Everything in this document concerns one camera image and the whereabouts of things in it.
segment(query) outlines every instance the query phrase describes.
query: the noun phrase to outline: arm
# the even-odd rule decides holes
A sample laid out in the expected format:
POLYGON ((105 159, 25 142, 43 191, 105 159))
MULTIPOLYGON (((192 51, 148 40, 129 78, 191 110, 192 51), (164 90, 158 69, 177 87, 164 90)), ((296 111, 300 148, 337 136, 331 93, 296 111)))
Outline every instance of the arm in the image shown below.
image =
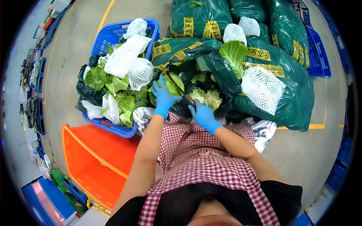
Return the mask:
POLYGON ((285 183, 279 172, 269 164, 256 148, 241 136, 226 129, 219 127, 216 129, 214 136, 226 148, 234 158, 241 158, 250 163, 259 180, 275 180, 285 183))
POLYGON ((255 147, 234 132, 224 128, 215 120, 211 108, 195 100, 196 111, 189 105, 189 109, 196 123, 204 128, 211 136, 215 136, 234 158, 241 158, 250 163, 259 180, 275 180, 283 182, 279 172, 261 156, 255 147))
POLYGON ((181 96, 172 96, 168 92, 162 75, 160 85, 161 87, 156 81, 153 83, 152 92, 156 96, 157 107, 138 144, 131 171, 112 209, 111 217, 131 198, 145 196, 155 182, 155 164, 160 152, 163 122, 167 117, 168 109, 176 101, 182 99, 181 96))

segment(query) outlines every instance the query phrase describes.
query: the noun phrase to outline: hand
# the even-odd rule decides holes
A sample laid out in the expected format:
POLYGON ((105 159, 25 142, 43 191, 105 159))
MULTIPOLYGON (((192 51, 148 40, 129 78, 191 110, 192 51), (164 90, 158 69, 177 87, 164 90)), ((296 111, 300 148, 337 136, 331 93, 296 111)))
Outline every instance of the hand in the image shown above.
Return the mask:
POLYGON ((192 117, 195 119, 196 123, 204 128, 211 136, 214 135, 215 130, 222 127, 222 125, 215 120, 212 109, 200 103, 198 99, 195 99, 195 105, 196 112, 193 106, 188 106, 192 117))
POLYGON ((165 120, 167 118, 168 109, 176 101, 180 101, 182 96, 173 96, 166 88, 165 81, 163 80, 163 75, 160 74, 160 86, 156 81, 153 81, 152 93, 156 96, 156 109, 154 114, 162 115, 165 120))

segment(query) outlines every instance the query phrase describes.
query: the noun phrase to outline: white foam net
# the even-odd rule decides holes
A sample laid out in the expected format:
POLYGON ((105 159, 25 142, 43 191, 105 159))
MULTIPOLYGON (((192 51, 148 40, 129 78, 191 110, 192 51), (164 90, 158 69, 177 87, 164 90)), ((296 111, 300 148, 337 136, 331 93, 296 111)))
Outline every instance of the white foam net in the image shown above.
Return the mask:
POLYGON ((239 26, 243 28, 245 35, 256 35, 260 36, 260 27, 258 22, 249 17, 241 17, 239 26))
POLYGON ((83 80, 85 79, 85 76, 87 75, 88 71, 91 71, 91 67, 90 66, 87 66, 84 70, 84 73, 83 73, 83 80))
POLYGON ((104 71, 124 78, 128 70, 135 64, 137 56, 143 53, 151 38, 135 34, 116 49, 107 60, 104 71))
POLYGON ((125 39, 132 37, 134 34, 146 36, 147 22, 142 18, 135 19, 127 28, 127 33, 123 35, 125 39))
POLYGON ((245 70, 241 88, 243 93, 261 110, 275 114, 286 85, 262 67, 245 70))
POLYGON ((112 95, 108 95, 108 99, 106 98, 106 95, 103 96, 102 108, 106 107, 109 108, 104 113, 104 117, 111 120, 111 122, 115 125, 119 124, 119 108, 112 95))
POLYGON ((198 58, 196 58, 197 63, 199 64, 199 68, 202 71, 211 71, 210 68, 208 67, 208 65, 206 64, 203 56, 199 56, 198 58))
POLYGON ((135 64, 128 71, 128 80, 132 90, 141 90, 141 87, 147 85, 153 74, 152 63, 145 58, 137 58, 135 64))
POLYGON ((82 101, 83 106, 87 109, 87 115, 89 119, 100 119, 102 107, 96 106, 89 101, 82 101))
POLYGON ((244 42, 247 45, 247 38, 245 37, 243 29, 237 24, 228 24, 224 31, 224 42, 237 40, 244 42))

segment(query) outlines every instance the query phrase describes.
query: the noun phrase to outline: knife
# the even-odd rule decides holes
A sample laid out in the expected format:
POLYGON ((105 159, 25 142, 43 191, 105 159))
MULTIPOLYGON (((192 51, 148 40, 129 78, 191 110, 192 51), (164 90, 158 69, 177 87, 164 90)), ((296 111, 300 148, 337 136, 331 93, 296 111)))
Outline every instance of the knife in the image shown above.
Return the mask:
POLYGON ((180 91, 183 95, 184 95, 184 99, 186 100, 188 105, 191 105, 195 108, 196 111, 196 105, 195 105, 195 101, 190 97, 190 95, 186 94, 179 86, 178 84, 172 79, 172 77, 170 76, 169 72, 166 72, 167 76, 170 78, 170 80, 175 84, 175 86, 177 87, 178 91, 180 91))

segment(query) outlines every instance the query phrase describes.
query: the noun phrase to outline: orange plastic crate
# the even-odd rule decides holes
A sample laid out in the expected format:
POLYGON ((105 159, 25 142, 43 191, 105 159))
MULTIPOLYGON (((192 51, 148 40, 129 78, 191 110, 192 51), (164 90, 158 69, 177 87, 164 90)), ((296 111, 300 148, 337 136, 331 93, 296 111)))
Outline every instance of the orange plastic crate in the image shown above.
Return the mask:
POLYGON ((63 125, 62 140, 70 177, 112 210, 131 170, 140 137, 122 138, 95 125, 63 125))

